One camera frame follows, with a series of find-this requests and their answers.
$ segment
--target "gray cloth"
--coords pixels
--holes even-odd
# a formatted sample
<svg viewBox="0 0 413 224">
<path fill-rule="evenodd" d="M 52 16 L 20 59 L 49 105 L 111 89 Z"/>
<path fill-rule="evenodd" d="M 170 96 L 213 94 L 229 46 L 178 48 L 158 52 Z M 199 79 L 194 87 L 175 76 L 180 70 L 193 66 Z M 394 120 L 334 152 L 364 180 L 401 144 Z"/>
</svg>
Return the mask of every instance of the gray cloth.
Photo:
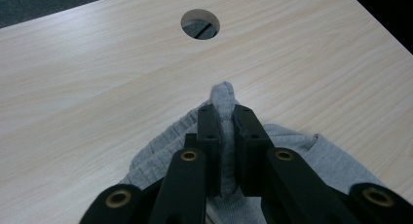
<svg viewBox="0 0 413 224">
<path fill-rule="evenodd" d="M 234 179 L 235 145 L 232 112 L 235 104 L 230 83 L 212 88 L 206 104 L 216 108 L 222 126 L 221 197 L 207 199 L 206 223 L 265 223 L 260 198 L 246 198 Z M 183 148 L 186 133 L 197 131 L 197 111 L 187 115 L 154 138 L 132 160 L 130 172 L 120 182 L 144 189 L 165 176 L 174 152 Z M 350 155 L 328 142 L 322 135 L 304 135 L 278 125 L 263 126 L 277 147 L 299 153 L 319 177 L 329 186 L 348 193 L 355 183 L 383 184 Z"/>
</svg>

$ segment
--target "table surface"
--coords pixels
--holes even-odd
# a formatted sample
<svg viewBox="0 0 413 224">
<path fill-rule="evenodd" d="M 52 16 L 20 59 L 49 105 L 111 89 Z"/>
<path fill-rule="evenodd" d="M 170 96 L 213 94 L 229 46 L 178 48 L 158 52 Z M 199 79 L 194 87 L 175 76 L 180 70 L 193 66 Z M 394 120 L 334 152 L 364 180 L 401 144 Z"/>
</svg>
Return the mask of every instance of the table surface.
<svg viewBox="0 0 413 224">
<path fill-rule="evenodd" d="M 193 9 L 216 37 L 182 31 Z M 3 28 L 0 47 L 0 223 L 78 222 L 223 81 L 413 203 L 413 56 L 356 0 L 102 0 Z"/>
</svg>

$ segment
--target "screw hole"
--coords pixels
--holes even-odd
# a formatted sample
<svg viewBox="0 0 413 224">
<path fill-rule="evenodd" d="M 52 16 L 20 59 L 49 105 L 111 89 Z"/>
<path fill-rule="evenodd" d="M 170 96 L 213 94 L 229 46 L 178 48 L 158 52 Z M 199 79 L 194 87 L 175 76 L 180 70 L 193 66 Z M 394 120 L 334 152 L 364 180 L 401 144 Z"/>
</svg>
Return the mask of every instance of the screw hole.
<svg viewBox="0 0 413 224">
<path fill-rule="evenodd" d="M 391 207 L 394 205 L 394 200 L 389 194 L 374 187 L 364 189 L 362 195 L 375 205 L 384 207 Z"/>
<path fill-rule="evenodd" d="M 291 153 L 284 150 L 277 151 L 276 157 L 284 161 L 291 161 L 294 158 L 294 156 Z"/>
<path fill-rule="evenodd" d="M 198 158 L 198 154 L 194 151 L 186 151 L 181 154 L 181 159 L 183 161 L 190 162 L 190 161 L 197 160 L 197 158 Z"/>
<path fill-rule="evenodd" d="M 183 15 L 181 27 L 188 36 L 197 40 L 207 40 L 218 34 L 219 20 L 209 11 L 196 9 Z"/>
<path fill-rule="evenodd" d="M 126 205 L 131 200 L 131 192 L 126 189 L 120 189 L 110 194 L 106 199 L 108 207 L 117 208 Z"/>
</svg>

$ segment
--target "robotic hand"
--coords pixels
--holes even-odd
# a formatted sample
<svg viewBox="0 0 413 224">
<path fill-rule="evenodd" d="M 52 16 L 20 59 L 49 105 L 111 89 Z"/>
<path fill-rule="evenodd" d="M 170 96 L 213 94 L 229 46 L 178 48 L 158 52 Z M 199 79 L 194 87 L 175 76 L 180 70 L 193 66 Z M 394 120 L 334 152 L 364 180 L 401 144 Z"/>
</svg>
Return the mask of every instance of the robotic hand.
<svg viewBox="0 0 413 224">
<path fill-rule="evenodd" d="M 322 135 L 261 126 L 223 83 L 144 147 L 81 223 L 396 223 L 411 213 Z"/>
</svg>

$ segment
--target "black plastic part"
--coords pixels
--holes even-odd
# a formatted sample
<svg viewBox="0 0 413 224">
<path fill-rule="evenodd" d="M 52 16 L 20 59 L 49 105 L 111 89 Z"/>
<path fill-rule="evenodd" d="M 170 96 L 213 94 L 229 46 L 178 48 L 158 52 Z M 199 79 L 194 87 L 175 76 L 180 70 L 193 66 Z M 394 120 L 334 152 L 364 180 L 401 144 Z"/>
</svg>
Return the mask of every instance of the black plastic part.
<svg viewBox="0 0 413 224">
<path fill-rule="evenodd" d="M 353 212 L 363 223 L 408 223 L 413 221 L 413 206 L 388 188 L 359 183 L 350 190 Z"/>
<path fill-rule="evenodd" d="M 291 223 L 359 223 L 333 191 L 296 152 L 273 148 L 267 153 L 270 188 Z"/>
<path fill-rule="evenodd" d="M 261 197 L 266 176 L 265 158 L 274 144 L 251 109 L 236 105 L 233 122 L 237 183 L 245 196 Z"/>
<path fill-rule="evenodd" d="M 270 201 L 266 198 L 261 198 L 261 210 L 267 224 L 291 223 L 285 209 L 279 203 L 275 203 L 274 200 Z"/>
<path fill-rule="evenodd" d="M 173 154 L 149 223 L 205 223 L 207 158 L 197 148 Z"/>
<path fill-rule="evenodd" d="M 219 196 L 221 193 L 221 130 L 219 115 L 213 105 L 198 110 L 198 148 L 206 154 L 206 195 Z"/>
<path fill-rule="evenodd" d="M 115 185 L 97 196 L 86 211 L 81 224 L 129 224 L 139 219 L 142 192 L 132 185 Z"/>
</svg>

